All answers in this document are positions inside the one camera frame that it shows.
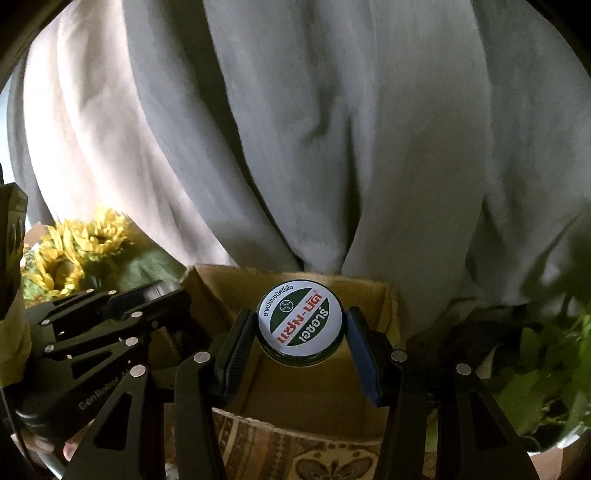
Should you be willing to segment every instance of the brown cardboard box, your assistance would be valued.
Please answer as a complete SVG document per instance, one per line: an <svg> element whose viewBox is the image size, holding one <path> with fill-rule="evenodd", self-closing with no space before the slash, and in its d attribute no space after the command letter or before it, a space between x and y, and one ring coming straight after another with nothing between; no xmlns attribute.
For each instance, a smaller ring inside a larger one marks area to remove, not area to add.
<svg viewBox="0 0 591 480"><path fill-rule="evenodd" d="M360 307L371 328L385 332L392 343L400 340L396 299L385 283L197 265L186 273L183 287L193 298L194 318L215 335L227 331L241 309L255 310L270 289L297 278L326 285L345 309ZM359 442L380 439L388 414L363 396L345 340L330 358L305 368L272 360L255 342L241 391L228 410L281 430Z"/></svg>

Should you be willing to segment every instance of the green and white label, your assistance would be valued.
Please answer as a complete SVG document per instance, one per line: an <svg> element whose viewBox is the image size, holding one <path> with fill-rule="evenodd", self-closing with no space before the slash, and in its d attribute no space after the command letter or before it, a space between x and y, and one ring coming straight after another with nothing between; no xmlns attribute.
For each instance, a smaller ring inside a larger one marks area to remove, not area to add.
<svg viewBox="0 0 591 480"><path fill-rule="evenodd" d="M325 286L293 280L271 290L258 310L259 329L279 353L310 356L321 353L339 336L343 312Z"/></svg>

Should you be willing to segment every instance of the patterned fabric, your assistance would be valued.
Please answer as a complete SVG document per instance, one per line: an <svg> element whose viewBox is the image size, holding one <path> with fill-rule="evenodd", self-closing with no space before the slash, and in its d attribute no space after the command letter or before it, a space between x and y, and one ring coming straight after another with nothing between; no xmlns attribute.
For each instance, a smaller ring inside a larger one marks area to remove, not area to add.
<svg viewBox="0 0 591 480"><path fill-rule="evenodd" d="M167 407L167 478L178 479L174 463L174 411ZM380 441L333 441L286 432L214 412L213 421L228 480L371 480ZM424 474L435 476L436 454L426 454Z"/></svg>

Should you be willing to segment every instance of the metal rivet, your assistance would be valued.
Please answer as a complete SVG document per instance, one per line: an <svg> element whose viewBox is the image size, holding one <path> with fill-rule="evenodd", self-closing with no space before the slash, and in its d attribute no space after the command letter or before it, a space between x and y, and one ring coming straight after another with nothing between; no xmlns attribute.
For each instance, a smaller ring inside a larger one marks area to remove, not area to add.
<svg viewBox="0 0 591 480"><path fill-rule="evenodd" d="M141 377L144 373L146 373L146 367L143 365L136 365L131 370L129 370L129 373L131 373L132 377Z"/></svg>
<svg viewBox="0 0 591 480"><path fill-rule="evenodd" d="M457 364L456 372L458 372L460 375L470 375L472 373L472 369L470 368L470 365Z"/></svg>
<svg viewBox="0 0 591 480"><path fill-rule="evenodd" d="M197 352L193 357L193 360L195 360L198 364L204 364L205 362L209 362L211 357L212 356L209 354L209 352Z"/></svg>
<svg viewBox="0 0 591 480"><path fill-rule="evenodd" d="M395 350L390 355L390 358L395 362L405 362L408 359L408 355L404 350Z"/></svg>

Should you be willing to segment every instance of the jar lid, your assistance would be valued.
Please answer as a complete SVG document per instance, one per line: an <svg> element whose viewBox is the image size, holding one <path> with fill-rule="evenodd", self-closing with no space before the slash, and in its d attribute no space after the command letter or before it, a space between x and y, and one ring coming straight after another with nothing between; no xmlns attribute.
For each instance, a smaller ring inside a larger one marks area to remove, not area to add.
<svg viewBox="0 0 591 480"><path fill-rule="evenodd" d="M334 293L315 281L277 285L261 300L257 314L261 345L287 365L319 363L343 338L343 307Z"/></svg>

